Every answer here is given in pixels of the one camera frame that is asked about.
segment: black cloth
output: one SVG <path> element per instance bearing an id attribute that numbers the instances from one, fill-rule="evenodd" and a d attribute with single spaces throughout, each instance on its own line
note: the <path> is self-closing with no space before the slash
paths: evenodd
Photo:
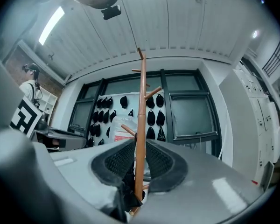
<path id="1" fill-rule="evenodd" d="M 146 101 L 146 105 L 150 108 L 153 109 L 154 108 L 154 98 L 148 98 L 148 100 Z"/>
<path id="2" fill-rule="evenodd" d="M 150 110 L 148 112 L 148 115 L 147 115 L 147 123 L 152 126 L 154 125 L 155 123 L 155 115 L 154 115 L 154 112 L 152 110 Z"/>
<path id="3" fill-rule="evenodd" d="M 124 109 L 127 108 L 127 98 L 126 98 L 126 96 L 124 96 L 120 99 L 120 104 L 121 104 L 122 108 L 124 108 Z"/>
<path id="4" fill-rule="evenodd" d="M 98 143 L 98 145 L 102 145 L 102 144 L 104 144 L 104 139 L 102 139 L 102 140 Z"/>
<path id="5" fill-rule="evenodd" d="M 149 127 L 147 134 L 146 134 L 146 138 L 151 139 L 151 140 L 155 139 L 154 129 L 152 127 Z"/>
<path id="6" fill-rule="evenodd" d="M 101 125 L 95 126 L 95 136 L 99 137 L 101 135 Z"/>
<path id="7" fill-rule="evenodd" d="M 98 122 L 103 122 L 103 117 L 104 117 L 104 111 L 98 113 Z"/>
<path id="8" fill-rule="evenodd" d="M 102 101 L 102 108 L 106 108 L 107 107 L 107 97 L 103 99 Z"/>
<path id="9" fill-rule="evenodd" d="M 165 115 L 161 110 L 159 110 L 158 117 L 157 117 L 157 125 L 163 126 L 165 123 Z"/>
<path id="10" fill-rule="evenodd" d="M 109 109 L 112 106 L 112 104 L 113 104 L 113 99 L 111 97 L 106 101 L 106 108 Z"/>
<path id="11" fill-rule="evenodd" d="M 116 116 L 116 110 L 113 111 L 113 113 L 110 115 L 110 122 L 112 123 L 112 120 Z"/>
<path id="12" fill-rule="evenodd" d="M 158 138 L 157 140 L 159 141 L 166 141 L 166 138 L 165 138 L 165 133 L 163 131 L 163 128 L 160 126 L 160 130 L 159 130 L 159 133 L 158 133 Z"/>
<path id="13" fill-rule="evenodd" d="M 107 112 L 103 116 L 103 123 L 104 124 L 108 123 L 108 119 L 109 119 L 109 110 L 107 110 Z"/>
<path id="14" fill-rule="evenodd" d="M 90 125 L 90 134 L 95 135 L 95 124 Z"/>
<path id="15" fill-rule="evenodd" d="M 94 123 L 98 121 L 98 110 L 93 113 L 92 120 Z"/>
<path id="16" fill-rule="evenodd" d="M 163 107 L 164 105 L 164 97 L 160 94 L 158 94 L 157 99 L 156 99 L 156 103 L 158 107 Z"/>
<path id="17" fill-rule="evenodd" d="M 87 140 L 85 147 L 93 147 L 93 137 L 90 137 L 90 139 Z"/>
<path id="18" fill-rule="evenodd" d="M 133 110 L 131 110 L 128 115 L 134 117 Z"/>
<path id="19" fill-rule="evenodd" d="M 109 137 L 109 133 L 110 133 L 110 127 L 107 129 L 107 133 L 106 133 L 107 137 Z"/>
<path id="20" fill-rule="evenodd" d="M 101 107 L 102 107 L 102 101 L 103 101 L 103 99 L 99 99 L 99 100 L 97 101 L 97 107 L 98 107 L 98 108 L 101 108 Z"/>

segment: white cabinet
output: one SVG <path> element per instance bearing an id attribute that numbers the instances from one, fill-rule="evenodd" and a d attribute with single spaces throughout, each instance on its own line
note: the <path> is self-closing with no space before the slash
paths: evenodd
<path id="1" fill-rule="evenodd" d="M 242 70 L 233 70 L 219 87 L 231 120 L 232 167 L 259 185 L 263 175 L 270 175 L 264 168 L 274 161 L 275 146 L 280 145 L 274 141 L 276 109 L 274 113 L 258 80 Z"/>
<path id="2" fill-rule="evenodd" d="M 40 104 L 38 109 L 48 114 L 49 116 L 48 123 L 49 123 L 54 106 L 57 101 L 57 96 L 51 94 L 50 92 L 48 92 L 47 90 L 41 87 L 40 90 L 36 91 L 35 98 L 38 100 Z"/>

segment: fluorescent light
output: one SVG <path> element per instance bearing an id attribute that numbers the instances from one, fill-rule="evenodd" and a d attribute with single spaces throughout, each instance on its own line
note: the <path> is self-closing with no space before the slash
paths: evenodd
<path id="1" fill-rule="evenodd" d="M 253 38 L 256 38 L 258 36 L 258 30 L 253 32 Z"/>
<path id="2" fill-rule="evenodd" d="M 62 7 L 59 7 L 56 10 L 56 12 L 54 12 L 53 16 L 48 21 L 47 25 L 45 26 L 44 30 L 42 31 L 41 37 L 38 40 L 41 43 L 41 45 L 44 45 L 48 35 L 50 34 L 50 32 L 52 31 L 52 29 L 54 28 L 56 23 L 60 20 L 60 18 L 62 18 L 63 15 L 64 15 L 64 11 L 63 11 Z"/>

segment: window frame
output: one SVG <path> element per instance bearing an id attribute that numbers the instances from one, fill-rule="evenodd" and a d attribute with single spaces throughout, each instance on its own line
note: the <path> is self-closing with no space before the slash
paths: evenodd
<path id="1" fill-rule="evenodd" d="M 189 91 L 169 91 L 168 86 L 167 86 L 167 81 L 166 81 L 166 75 L 193 75 L 198 87 L 200 90 L 189 90 Z M 185 143 L 189 142 L 205 142 L 205 141 L 211 141 L 212 142 L 212 155 L 218 157 L 219 153 L 221 151 L 222 147 L 222 137 L 221 137 L 221 129 L 220 129 L 220 124 L 219 124 L 219 118 L 217 115 L 217 110 L 216 106 L 214 104 L 213 98 L 211 96 L 210 90 L 201 74 L 199 69 L 197 70 L 158 70 L 158 71 L 149 71 L 147 72 L 147 77 L 160 77 L 161 79 L 161 86 L 162 89 L 164 90 L 164 102 L 166 104 L 166 119 L 167 119 L 167 140 L 169 143 L 174 143 L 177 145 L 182 145 Z M 122 75 L 118 77 L 112 77 L 108 79 L 101 79 L 99 81 L 85 84 L 83 85 L 78 98 L 76 100 L 74 109 L 72 111 L 71 117 L 70 117 L 70 122 L 68 125 L 68 131 L 73 132 L 72 130 L 75 128 L 77 130 L 84 131 L 84 137 L 88 139 L 89 135 L 89 129 L 90 129 L 90 123 L 92 119 L 92 115 L 95 110 L 96 102 L 98 100 L 98 97 L 100 95 L 104 95 L 107 85 L 110 82 L 117 82 L 120 80 L 127 80 L 127 79 L 134 79 L 134 78 L 140 78 L 140 73 L 133 73 L 133 74 L 128 74 L 128 75 Z M 87 92 L 87 89 L 91 86 L 98 85 L 96 94 L 94 97 L 91 98 L 84 98 Z M 212 126 L 214 127 L 214 132 L 211 133 L 202 133 L 202 134 L 196 134 L 196 135 L 189 135 L 187 137 L 180 137 L 178 139 L 174 139 L 173 133 L 173 119 L 172 119 L 172 112 L 171 112 L 171 97 L 178 97 L 178 96 L 186 96 L 186 97 L 194 97 L 194 96 L 200 96 L 200 97 L 205 97 L 207 105 L 209 107 L 209 112 L 210 112 L 210 118 L 212 121 Z M 93 102 L 93 106 L 91 108 L 91 111 L 88 115 L 87 122 L 86 122 L 86 128 L 80 128 L 80 127 L 73 127 L 71 124 L 73 115 L 76 111 L 77 104 L 82 103 L 82 102 Z"/>

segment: wooden coat rack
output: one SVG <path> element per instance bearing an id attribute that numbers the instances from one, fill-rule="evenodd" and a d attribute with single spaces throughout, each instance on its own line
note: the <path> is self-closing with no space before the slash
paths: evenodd
<path id="1" fill-rule="evenodd" d="M 142 190 L 143 190 L 143 176 L 144 176 L 144 158 L 145 158 L 145 123 L 146 123 L 146 100 L 152 97 L 154 94 L 159 92 L 162 88 L 159 86 L 154 89 L 148 95 L 146 94 L 146 56 L 137 48 L 141 57 L 141 69 L 132 69 L 135 72 L 141 72 L 140 77 L 140 94 L 139 94 L 139 111 L 138 111 L 138 128 L 137 133 L 131 130 L 126 125 L 121 127 L 128 133 L 135 137 L 137 140 L 136 146 L 136 174 L 135 174 L 135 195 L 139 200 L 142 201 Z"/>

